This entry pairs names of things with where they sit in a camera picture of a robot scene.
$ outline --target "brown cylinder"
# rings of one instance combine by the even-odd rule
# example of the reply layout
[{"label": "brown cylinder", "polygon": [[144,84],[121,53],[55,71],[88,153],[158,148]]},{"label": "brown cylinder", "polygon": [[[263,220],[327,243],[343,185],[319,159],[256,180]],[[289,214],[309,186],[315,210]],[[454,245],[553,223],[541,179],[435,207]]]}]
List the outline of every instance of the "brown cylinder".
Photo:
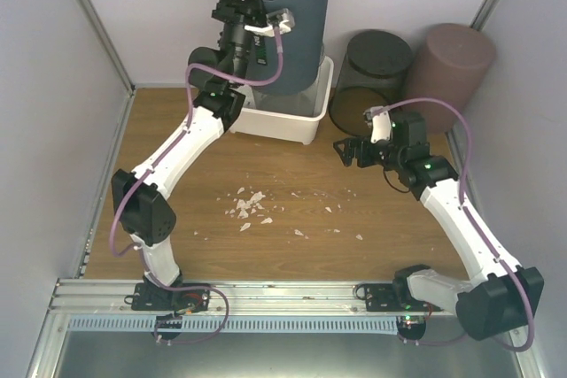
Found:
[{"label": "brown cylinder", "polygon": [[[406,80],[404,97],[434,97],[462,111],[496,57],[493,43],[470,27],[441,24],[425,37]],[[420,112],[430,133],[451,129],[456,117],[439,104],[415,103],[406,111]]]}]

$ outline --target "black joint module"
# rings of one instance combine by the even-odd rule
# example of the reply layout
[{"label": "black joint module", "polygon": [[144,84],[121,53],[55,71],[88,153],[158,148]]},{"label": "black joint module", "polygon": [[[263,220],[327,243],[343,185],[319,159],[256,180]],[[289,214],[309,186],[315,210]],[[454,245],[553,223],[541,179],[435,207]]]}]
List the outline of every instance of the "black joint module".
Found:
[{"label": "black joint module", "polygon": [[349,137],[333,143],[335,152],[340,156],[343,165],[349,167],[356,158],[360,168],[382,164],[383,143],[372,143],[369,137]]},{"label": "black joint module", "polygon": [[[519,269],[515,275],[535,314],[543,290],[543,277],[535,267]],[[489,276],[488,281],[472,291],[459,294],[456,313],[464,330],[477,341],[527,325],[524,303],[508,275]]]},{"label": "black joint module", "polygon": [[[137,182],[132,173],[118,170],[112,178],[114,212]],[[166,199],[153,185],[142,183],[126,203],[120,223],[129,234],[136,234],[148,246],[161,243],[174,229],[176,217]]]},{"label": "black joint module", "polygon": [[[170,286],[182,287],[183,277],[179,277]],[[195,283],[195,286],[209,286],[206,283]],[[170,291],[158,287],[144,276],[144,281],[135,286],[134,294],[127,297],[127,303],[137,312],[205,312],[209,306],[210,291],[188,289],[186,291]]]},{"label": "black joint module", "polygon": [[213,113],[213,117],[221,119],[226,132],[240,116],[246,96],[232,89],[226,89],[221,95],[200,92],[194,105],[202,106]]}]

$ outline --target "robotic arm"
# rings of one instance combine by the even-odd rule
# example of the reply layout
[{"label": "robotic arm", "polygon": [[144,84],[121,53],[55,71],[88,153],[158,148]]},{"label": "robotic arm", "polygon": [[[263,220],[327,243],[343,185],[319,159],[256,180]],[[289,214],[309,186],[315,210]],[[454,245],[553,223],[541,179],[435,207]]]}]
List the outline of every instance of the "robotic arm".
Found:
[{"label": "robotic arm", "polygon": [[112,178],[114,211],[145,266],[144,283],[132,296],[133,310],[177,312],[194,303],[187,296],[199,291],[164,288],[183,284],[170,241],[176,217],[167,200],[190,165],[237,120],[245,96],[235,89],[244,81],[252,47],[263,43],[261,37],[279,36],[294,26],[288,10],[266,14],[261,0],[219,0],[213,18],[224,23],[219,49],[199,47],[189,57],[187,78],[199,90],[194,108],[148,159]]},{"label": "robotic arm", "polygon": [[[521,282],[533,313],[543,278],[535,267],[523,269],[502,247],[467,197],[460,202],[458,174],[446,158],[430,154],[423,118],[416,112],[373,115],[368,111],[366,120],[372,126],[370,137],[334,143],[343,164],[350,166],[356,158],[358,167],[380,165],[385,171],[396,171],[400,183],[439,222],[469,276],[468,281],[458,281],[425,265],[400,270],[392,283],[400,304],[420,300],[451,312],[476,340],[526,325],[524,304],[502,264]],[[498,251],[498,257],[488,244]]]},{"label": "robotic arm", "polygon": [[[287,33],[294,26],[288,10],[266,14],[261,0],[219,0],[213,18],[224,23],[219,49],[199,47],[189,57],[188,70],[194,68],[189,83],[199,90],[194,110],[142,164],[131,173],[119,170],[112,178],[114,210],[141,250],[146,269],[132,296],[133,310],[206,309],[206,290],[180,288],[183,275],[170,243],[176,217],[167,200],[190,165],[238,118],[245,96],[236,89],[244,81],[251,49],[263,44],[262,37]],[[392,283],[400,304],[419,300],[451,312],[477,340],[525,325],[524,304],[509,274],[521,282],[532,312],[543,278],[535,267],[523,269],[501,246],[466,197],[460,202],[457,172],[446,158],[430,154],[423,118],[414,112],[383,112],[369,114],[367,120],[373,127],[371,137],[334,144],[343,163],[350,166],[356,158],[359,167],[380,165],[396,171],[443,227],[469,276],[458,281],[425,265],[402,269]],[[488,244],[498,251],[496,257]],[[191,299],[194,293],[202,300],[199,305]]]}]

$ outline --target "white robotic arm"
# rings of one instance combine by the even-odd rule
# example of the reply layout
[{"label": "white robotic arm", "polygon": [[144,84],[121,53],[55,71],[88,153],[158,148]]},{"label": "white robotic arm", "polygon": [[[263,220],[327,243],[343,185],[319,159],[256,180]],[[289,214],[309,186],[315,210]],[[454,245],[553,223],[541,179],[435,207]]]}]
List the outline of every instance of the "white robotic arm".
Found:
[{"label": "white robotic arm", "polygon": [[[184,120],[174,133],[132,173],[140,179],[147,170],[151,170],[152,173],[144,179],[144,183],[149,186],[155,185],[156,190],[167,201],[175,185],[191,164],[223,134],[222,120],[215,118],[213,112],[199,106],[194,110],[190,130],[187,120]],[[156,159],[160,156],[163,156],[163,159],[154,167]],[[146,277],[151,274],[167,286],[179,277],[180,271],[174,260],[169,235],[163,241],[151,245],[136,233],[131,233],[130,237],[142,249],[148,267],[145,272]]]},{"label": "white robotic arm", "polygon": [[523,301],[502,264],[521,282],[533,312],[543,278],[535,267],[523,269],[504,249],[466,196],[461,203],[458,175],[445,158],[430,154],[423,118],[416,112],[381,111],[367,112],[366,119],[372,126],[370,137],[335,143],[343,163],[350,166],[356,158],[359,167],[395,170],[443,228],[469,276],[459,281],[425,265],[403,269],[392,283],[400,305],[436,305],[455,314],[467,334],[478,340],[525,325]]}]

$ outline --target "white plastic tray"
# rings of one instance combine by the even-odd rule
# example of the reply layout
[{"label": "white plastic tray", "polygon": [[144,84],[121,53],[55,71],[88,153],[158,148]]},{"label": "white plastic tray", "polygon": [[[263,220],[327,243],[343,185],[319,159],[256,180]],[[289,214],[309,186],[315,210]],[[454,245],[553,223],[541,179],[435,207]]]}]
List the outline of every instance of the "white plastic tray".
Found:
[{"label": "white plastic tray", "polygon": [[327,113],[333,68],[332,59],[325,57],[319,69],[314,117],[256,110],[252,89],[249,86],[243,86],[238,91],[246,95],[245,108],[242,109],[240,117],[230,128],[230,133],[247,133],[309,145],[315,138],[319,121]]}]

